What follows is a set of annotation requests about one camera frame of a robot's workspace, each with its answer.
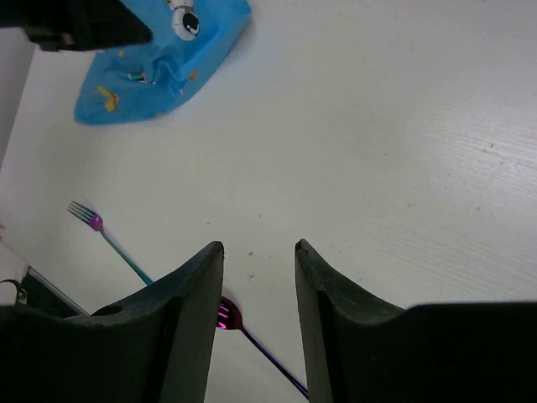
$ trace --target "table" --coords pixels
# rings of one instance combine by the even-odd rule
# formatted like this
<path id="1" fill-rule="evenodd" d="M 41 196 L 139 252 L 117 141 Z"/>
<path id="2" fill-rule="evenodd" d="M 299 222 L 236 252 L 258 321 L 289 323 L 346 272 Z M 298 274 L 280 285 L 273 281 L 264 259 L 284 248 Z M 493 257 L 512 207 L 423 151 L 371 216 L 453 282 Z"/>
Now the table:
<path id="1" fill-rule="evenodd" d="M 37 52 L 0 172 L 4 242 L 88 311 L 141 281 L 66 213 L 90 202 L 159 278 L 211 240 L 245 323 L 305 378 L 294 244 L 401 306 L 534 299 L 537 5 L 252 1 L 204 88 L 89 128 L 91 54 Z M 206 401 L 302 401 L 217 332 Z"/>

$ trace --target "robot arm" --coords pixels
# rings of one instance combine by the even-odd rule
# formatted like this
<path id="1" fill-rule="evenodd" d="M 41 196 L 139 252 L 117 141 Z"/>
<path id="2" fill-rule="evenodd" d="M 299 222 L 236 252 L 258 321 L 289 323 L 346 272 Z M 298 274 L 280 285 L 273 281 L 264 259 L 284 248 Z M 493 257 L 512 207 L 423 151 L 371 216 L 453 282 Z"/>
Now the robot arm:
<path id="1" fill-rule="evenodd" d="M 20 27 L 42 50 L 148 43 L 149 28 L 120 0 L 0 0 L 0 28 Z"/>

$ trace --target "blue fabric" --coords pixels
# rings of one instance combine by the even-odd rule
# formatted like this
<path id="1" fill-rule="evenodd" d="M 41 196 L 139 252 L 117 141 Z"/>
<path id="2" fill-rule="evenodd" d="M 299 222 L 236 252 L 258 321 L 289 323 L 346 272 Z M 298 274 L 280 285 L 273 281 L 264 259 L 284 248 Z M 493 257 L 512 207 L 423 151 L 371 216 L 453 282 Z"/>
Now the blue fabric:
<path id="1" fill-rule="evenodd" d="M 151 44 L 97 53 L 75 120 L 151 119 L 188 101 L 224 60 L 248 21 L 245 0 L 122 0 L 152 31 Z"/>

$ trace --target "gray wall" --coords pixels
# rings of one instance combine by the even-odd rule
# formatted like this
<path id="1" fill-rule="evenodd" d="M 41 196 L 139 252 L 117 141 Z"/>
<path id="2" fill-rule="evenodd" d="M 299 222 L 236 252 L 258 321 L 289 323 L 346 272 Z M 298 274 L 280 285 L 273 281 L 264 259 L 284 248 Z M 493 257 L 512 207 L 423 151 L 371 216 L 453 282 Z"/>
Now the gray wall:
<path id="1" fill-rule="evenodd" d="M 0 166 L 35 46 L 20 29 L 0 29 Z"/>

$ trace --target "cartoon eye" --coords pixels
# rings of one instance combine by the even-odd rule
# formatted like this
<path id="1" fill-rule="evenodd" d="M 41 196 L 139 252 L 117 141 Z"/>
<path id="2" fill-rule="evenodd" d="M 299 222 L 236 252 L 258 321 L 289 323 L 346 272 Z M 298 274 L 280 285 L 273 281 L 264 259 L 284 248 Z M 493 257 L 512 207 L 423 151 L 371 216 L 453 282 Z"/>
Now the cartoon eye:
<path id="1" fill-rule="evenodd" d="M 200 20 L 183 9 L 174 12 L 173 26 L 175 33 L 182 40 L 193 40 L 200 32 Z"/>

